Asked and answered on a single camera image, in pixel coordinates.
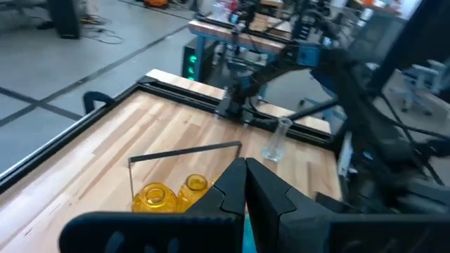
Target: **glass vase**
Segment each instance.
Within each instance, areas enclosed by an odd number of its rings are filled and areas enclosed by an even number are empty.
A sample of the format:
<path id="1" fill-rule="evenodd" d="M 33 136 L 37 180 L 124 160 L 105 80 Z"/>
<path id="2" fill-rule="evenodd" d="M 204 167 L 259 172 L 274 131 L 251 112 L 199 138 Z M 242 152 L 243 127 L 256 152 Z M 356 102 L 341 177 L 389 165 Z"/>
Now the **glass vase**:
<path id="1" fill-rule="evenodd" d="M 278 119 L 278 126 L 274 134 L 262 149 L 262 155 L 265 159 L 278 162 L 284 156 L 286 133 L 293 122 L 287 117 Z"/>
<path id="2" fill-rule="evenodd" d="M 178 212 L 184 213 L 209 190 L 207 179 L 198 174 L 188 176 L 178 192 Z"/>
<path id="3" fill-rule="evenodd" d="M 175 213 L 176 196 L 166 185 L 151 183 L 133 199 L 133 212 Z"/>

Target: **wooden table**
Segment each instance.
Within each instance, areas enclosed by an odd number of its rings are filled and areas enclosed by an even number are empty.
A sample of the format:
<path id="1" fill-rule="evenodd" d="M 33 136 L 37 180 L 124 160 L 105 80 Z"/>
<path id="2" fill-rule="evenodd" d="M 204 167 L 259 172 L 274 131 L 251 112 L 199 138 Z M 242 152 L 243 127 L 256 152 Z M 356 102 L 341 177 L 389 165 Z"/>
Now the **wooden table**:
<path id="1" fill-rule="evenodd" d="M 281 17 L 281 11 L 283 10 L 283 1 L 281 1 L 281 0 L 261 0 L 260 4 L 276 7 L 275 16 L 277 18 Z"/>
<path id="2" fill-rule="evenodd" d="M 255 21 L 250 24 L 250 28 L 254 30 L 265 30 L 268 26 L 278 23 L 279 19 L 272 18 L 266 15 L 257 14 Z M 206 39 L 213 39 L 215 41 L 222 41 L 225 43 L 232 42 L 232 35 L 229 29 L 219 27 L 216 25 L 211 25 L 206 22 L 201 22 L 198 20 L 192 20 L 188 24 L 189 30 L 197 35 L 197 44 L 195 47 L 195 56 L 197 59 L 203 58 L 203 49 L 205 47 Z M 284 22 L 271 31 L 272 35 L 279 37 L 289 37 L 290 25 Z M 240 34 L 237 45 L 243 48 L 256 49 L 262 53 L 267 53 L 270 56 L 276 55 L 285 44 L 272 41 L 270 39 L 264 39 L 261 37 L 252 36 L 249 34 Z M 201 61 L 197 60 L 194 69 L 194 79 L 196 81 L 200 80 L 201 76 Z"/>
<path id="3" fill-rule="evenodd" d="M 159 70 L 149 76 L 219 98 L 223 91 Z M 261 108 L 273 115 L 287 110 Z M 328 123 L 300 121 L 324 131 Z M 269 132 L 244 128 L 170 100 L 136 91 L 0 195 L 0 252 L 57 252 L 62 227 L 90 211 L 129 211 L 127 158 L 199 145 L 241 141 L 243 157 L 255 157 L 308 196 L 320 191 L 336 199 L 340 187 L 332 152 L 288 139 L 278 163 L 262 159 Z M 200 173 L 211 179 L 233 159 L 235 150 L 142 162 L 133 167 L 135 189 L 152 181 L 178 191 L 184 179 Z"/>

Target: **yellow glass bottle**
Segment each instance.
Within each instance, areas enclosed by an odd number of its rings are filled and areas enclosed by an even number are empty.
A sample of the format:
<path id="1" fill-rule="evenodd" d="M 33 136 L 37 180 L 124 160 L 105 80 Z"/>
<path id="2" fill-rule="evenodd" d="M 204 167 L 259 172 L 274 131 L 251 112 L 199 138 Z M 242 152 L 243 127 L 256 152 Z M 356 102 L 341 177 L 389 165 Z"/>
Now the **yellow glass bottle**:
<path id="1" fill-rule="evenodd" d="M 176 195 L 162 183 L 151 183 L 133 199 L 133 212 L 174 213 Z"/>
<path id="2" fill-rule="evenodd" d="M 217 179 L 219 179 L 220 176 L 221 176 L 221 174 L 218 174 L 218 175 L 212 177 L 211 186 L 213 186 L 216 183 Z"/>
<path id="3" fill-rule="evenodd" d="M 202 175 L 192 174 L 178 192 L 178 212 L 185 212 L 197 202 L 207 191 L 208 181 Z"/>

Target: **computer tower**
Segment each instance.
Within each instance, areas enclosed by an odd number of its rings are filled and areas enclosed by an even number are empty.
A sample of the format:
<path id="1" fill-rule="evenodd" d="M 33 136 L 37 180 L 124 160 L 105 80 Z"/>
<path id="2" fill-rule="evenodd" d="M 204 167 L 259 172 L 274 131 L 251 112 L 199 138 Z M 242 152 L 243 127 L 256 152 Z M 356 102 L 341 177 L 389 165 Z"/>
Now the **computer tower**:
<path id="1" fill-rule="evenodd" d="M 195 63 L 199 60 L 195 56 L 196 44 L 197 37 L 183 47 L 183 65 L 181 67 L 181 76 L 190 80 L 194 80 Z M 206 39 L 205 48 L 203 49 L 200 82 L 207 82 L 207 78 L 213 70 L 212 59 L 214 57 L 214 48 L 217 44 L 217 41 Z"/>
<path id="2" fill-rule="evenodd" d="M 47 0 L 47 8 L 59 37 L 81 37 L 79 0 Z"/>

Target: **metal frame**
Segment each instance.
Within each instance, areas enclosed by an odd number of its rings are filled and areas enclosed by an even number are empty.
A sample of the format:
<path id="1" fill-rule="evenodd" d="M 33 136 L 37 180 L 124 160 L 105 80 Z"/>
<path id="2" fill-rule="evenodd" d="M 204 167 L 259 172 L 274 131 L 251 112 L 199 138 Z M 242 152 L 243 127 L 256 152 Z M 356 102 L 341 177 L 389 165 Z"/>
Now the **metal frame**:
<path id="1" fill-rule="evenodd" d="M 36 169 L 40 164 L 61 150 L 70 141 L 95 124 L 103 116 L 107 115 L 111 110 L 113 110 L 136 91 L 151 93 L 161 98 L 166 98 L 168 100 L 191 106 L 212 114 L 217 112 L 217 106 L 221 102 L 220 99 L 206 96 L 204 94 L 190 91 L 172 84 L 166 84 L 147 76 L 142 77 L 137 81 L 137 83 L 135 83 L 135 85 L 124 90 L 115 98 L 111 98 L 99 92 L 88 92 L 83 97 L 87 115 L 70 126 L 63 133 L 50 140 L 47 144 L 43 145 L 40 149 L 34 151 L 32 154 L 28 155 L 26 158 L 0 174 L 0 194 L 10 188 L 14 183 L 17 183 L 33 169 Z M 105 102 L 105 105 L 95 110 L 93 107 L 94 101 Z M 256 119 L 276 119 L 274 116 L 261 112 L 254 114 L 253 117 Z M 267 122 L 267 120 L 252 121 L 248 124 L 266 131 L 275 131 L 276 124 L 268 124 L 264 122 Z M 320 148 L 325 148 L 327 150 L 334 151 L 335 147 L 340 146 L 330 134 L 299 124 L 293 124 L 290 127 L 287 132 L 287 137 L 315 145 Z"/>

